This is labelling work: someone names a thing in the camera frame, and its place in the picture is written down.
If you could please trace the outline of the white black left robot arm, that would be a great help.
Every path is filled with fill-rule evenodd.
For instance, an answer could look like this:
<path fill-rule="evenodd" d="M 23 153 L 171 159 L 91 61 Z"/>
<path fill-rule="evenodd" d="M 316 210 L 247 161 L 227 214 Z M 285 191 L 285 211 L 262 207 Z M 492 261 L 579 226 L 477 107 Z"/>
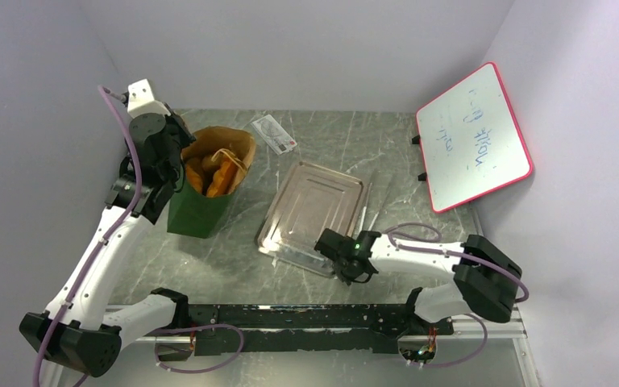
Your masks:
<path fill-rule="evenodd" d="M 195 140 L 175 113 L 140 114 L 125 131 L 130 153 L 92 241 L 44 311 L 26 313 L 19 324 L 41 360 L 87 377 L 105 374 L 127 345 L 148 333 L 180 335 L 192 325 L 187 296 L 164 288 L 120 311 L 106 310 L 127 258 L 184 180 L 181 151 Z"/>

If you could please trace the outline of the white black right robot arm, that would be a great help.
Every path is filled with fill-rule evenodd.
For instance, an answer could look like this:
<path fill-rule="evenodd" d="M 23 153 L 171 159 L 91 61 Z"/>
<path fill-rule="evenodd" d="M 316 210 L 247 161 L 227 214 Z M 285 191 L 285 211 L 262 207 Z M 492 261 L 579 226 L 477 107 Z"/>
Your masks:
<path fill-rule="evenodd" d="M 520 266 L 482 235 L 442 243 L 407 235 L 398 227 L 361 231 L 357 238 L 325 229 L 314 249 L 331 261 L 346 284 L 365 283 L 381 273 L 438 280 L 438 286 L 414 290 L 412 306 L 402 314 L 405 328 L 414 334 L 461 314 L 507 323 L 515 304 L 529 297 Z"/>

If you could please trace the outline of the green paper bag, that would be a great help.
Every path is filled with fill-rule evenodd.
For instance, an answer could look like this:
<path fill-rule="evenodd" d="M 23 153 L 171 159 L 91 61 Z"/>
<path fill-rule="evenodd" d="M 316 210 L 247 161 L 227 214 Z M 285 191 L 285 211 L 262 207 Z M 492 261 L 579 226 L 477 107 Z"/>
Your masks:
<path fill-rule="evenodd" d="M 196 131 L 194 136 L 196 141 L 181 152 L 184 165 L 189 158 L 201 158 L 226 148 L 233 151 L 248 167 L 245 178 L 248 176 L 256 150 L 256 141 L 250 132 L 230 127 L 210 126 Z M 225 212 L 245 178 L 233 193 L 207 198 L 191 187 L 185 175 L 184 188 L 181 192 L 175 193 L 169 203 L 167 232 L 200 239 L 214 235 L 221 228 Z"/>

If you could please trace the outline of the metal baking tray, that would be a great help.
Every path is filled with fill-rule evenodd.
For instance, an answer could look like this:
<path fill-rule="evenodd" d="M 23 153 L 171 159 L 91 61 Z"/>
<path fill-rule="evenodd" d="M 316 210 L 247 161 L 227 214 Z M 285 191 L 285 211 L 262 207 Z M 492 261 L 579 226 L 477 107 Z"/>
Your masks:
<path fill-rule="evenodd" d="M 322 277 L 334 276 L 331 261 L 314 250 L 321 233 L 351 235 L 368 183 L 345 173 L 298 161 L 272 200 L 256 236 L 260 252 Z"/>

